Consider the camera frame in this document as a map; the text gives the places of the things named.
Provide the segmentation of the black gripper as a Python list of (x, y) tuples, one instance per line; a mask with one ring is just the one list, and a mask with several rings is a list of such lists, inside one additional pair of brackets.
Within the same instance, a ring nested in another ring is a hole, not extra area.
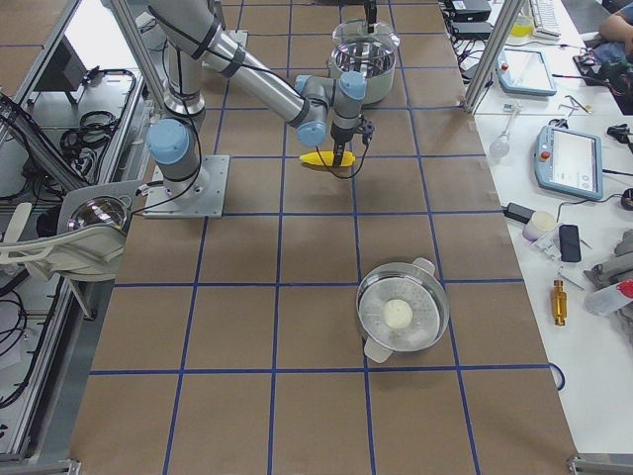
[[(365, 0), (364, 13), (367, 33), (373, 34), (377, 23), (377, 1)], [(334, 139), (332, 166), (340, 167), (345, 153), (345, 144), (350, 143), (355, 135), (360, 135), (362, 143), (369, 145), (374, 135), (374, 124), (362, 113), (353, 117), (344, 117), (335, 113), (330, 135)]]

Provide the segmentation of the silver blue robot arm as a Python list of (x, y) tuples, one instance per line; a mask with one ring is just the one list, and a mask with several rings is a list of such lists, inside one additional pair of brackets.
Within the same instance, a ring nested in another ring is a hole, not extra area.
[[(360, 135), (369, 144), (373, 124), (361, 112), (367, 82), (357, 71), (339, 77), (299, 75), (290, 85), (234, 40), (204, 1), (150, 1), (149, 13), (157, 20), (168, 41), (194, 61), (204, 59), (211, 69), (236, 83), (296, 129), (299, 142), (316, 149), (317, 163), (338, 179), (351, 179), (336, 171), (343, 165), (345, 148)], [(330, 133), (331, 163), (318, 149)]]

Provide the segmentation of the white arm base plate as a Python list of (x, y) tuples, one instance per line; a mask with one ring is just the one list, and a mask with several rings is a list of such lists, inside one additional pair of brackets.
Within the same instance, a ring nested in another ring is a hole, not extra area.
[(153, 219), (221, 218), (229, 162), (225, 154), (204, 155), (196, 180), (181, 183), (165, 180), (155, 165), (152, 180), (162, 184), (148, 189), (141, 214)]

